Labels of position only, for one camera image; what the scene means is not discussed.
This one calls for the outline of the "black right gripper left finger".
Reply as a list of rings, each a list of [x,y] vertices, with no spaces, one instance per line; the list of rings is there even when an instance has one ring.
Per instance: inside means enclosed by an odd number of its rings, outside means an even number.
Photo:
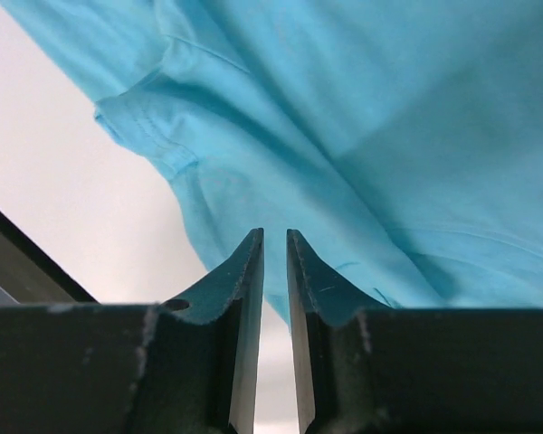
[[[162,304],[0,306],[0,433],[250,433],[263,232]]]

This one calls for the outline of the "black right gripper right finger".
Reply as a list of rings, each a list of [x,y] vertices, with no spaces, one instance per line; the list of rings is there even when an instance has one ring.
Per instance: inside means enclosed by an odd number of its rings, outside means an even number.
[[[393,309],[287,233],[303,433],[543,433],[543,309]]]

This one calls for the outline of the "teal t-shirt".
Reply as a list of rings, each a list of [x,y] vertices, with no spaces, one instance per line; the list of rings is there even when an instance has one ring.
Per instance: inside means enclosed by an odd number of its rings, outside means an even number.
[[[285,232],[389,307],[543,308],[543,1],[5,1],[200,260]]]

